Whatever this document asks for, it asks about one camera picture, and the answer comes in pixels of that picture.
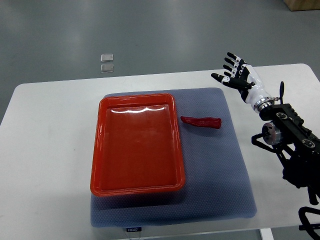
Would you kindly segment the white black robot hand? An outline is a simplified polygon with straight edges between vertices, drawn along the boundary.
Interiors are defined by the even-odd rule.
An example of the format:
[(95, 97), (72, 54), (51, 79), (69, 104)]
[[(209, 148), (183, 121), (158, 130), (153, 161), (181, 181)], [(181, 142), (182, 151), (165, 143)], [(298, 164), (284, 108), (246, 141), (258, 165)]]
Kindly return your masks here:
[(252, 65), (231, 52), (227, 53), (224, 60), (225, 72), (212, 73), (213, 79), (228, 88), (238, 90), (241, 99), (251, 105), (256, 113), (275, 103), (271, 95), (266, 92), (262, 79)]

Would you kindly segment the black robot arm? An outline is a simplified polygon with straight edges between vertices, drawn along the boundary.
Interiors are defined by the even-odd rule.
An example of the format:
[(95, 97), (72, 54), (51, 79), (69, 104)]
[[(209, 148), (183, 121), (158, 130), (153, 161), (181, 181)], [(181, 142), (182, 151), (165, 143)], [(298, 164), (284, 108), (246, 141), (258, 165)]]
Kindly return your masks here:
[(265, 121), (261, 133), (252, 136), (253, 145), (275, 153), (283, 167), (282, 178), (296, 188), (306, 188), (312, 207), (301, 207), (299, 229), (318, 240), (318, 223), (311, 224), (307, 214), (318, 215), (315, 206), (320, 200), (320, 140), (304, 127), (304, 120), (288, 103), (258, 108), (259, 117)]

